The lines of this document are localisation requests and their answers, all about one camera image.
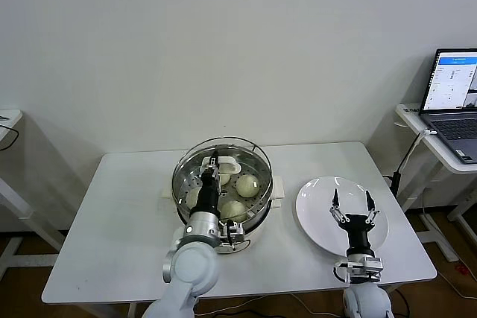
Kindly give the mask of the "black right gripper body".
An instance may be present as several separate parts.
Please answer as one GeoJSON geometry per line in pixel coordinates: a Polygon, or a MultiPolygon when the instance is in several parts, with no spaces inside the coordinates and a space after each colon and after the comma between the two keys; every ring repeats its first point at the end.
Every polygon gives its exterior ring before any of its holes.
{"type": "Polygon", "coordinates": [[[363,254],[375,256],[368,240],[368,232],[373,228],[373,224],[367,222],[367,216],[362,214],[345,214],[347,220],[342,223],[342,229],[347,233],[349,248],[347,256],[363,254]]]}

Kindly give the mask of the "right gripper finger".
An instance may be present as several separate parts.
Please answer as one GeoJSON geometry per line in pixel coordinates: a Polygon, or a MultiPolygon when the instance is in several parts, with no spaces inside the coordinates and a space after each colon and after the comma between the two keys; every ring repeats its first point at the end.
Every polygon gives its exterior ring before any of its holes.
{"type": "Polygon", "coordinates": [[[345,223],[349,222],[349,218],[340,209],[337,188],[335,188],[334,190],[333,197],[332,197],[332,205],[329,209],[329,212],[339,226],[343,226],[345,223]]]}
{"type": "Polygon", "coordinates": [[[372,198],[370,192],[365,191],[365,195],[366,195],[366,203],[367,203],[367,209],[368,209],[368,215],[365,219],[365,224],[368,226],[374,226],[376,216],[380,213],[380,210],[376,209],[375,201],[372,198]]]}

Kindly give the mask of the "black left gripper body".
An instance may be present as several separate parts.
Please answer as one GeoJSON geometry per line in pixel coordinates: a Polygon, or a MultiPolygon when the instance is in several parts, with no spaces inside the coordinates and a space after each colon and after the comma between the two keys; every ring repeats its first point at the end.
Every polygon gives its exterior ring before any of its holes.
{"type": "Polygon", "coordinates": [[[204,171],[200,178],[202,186],[198,192],[195,211],[219,214],[218,199],[220,196],[220,177],[214,174],[213,171],[204,171]]]}

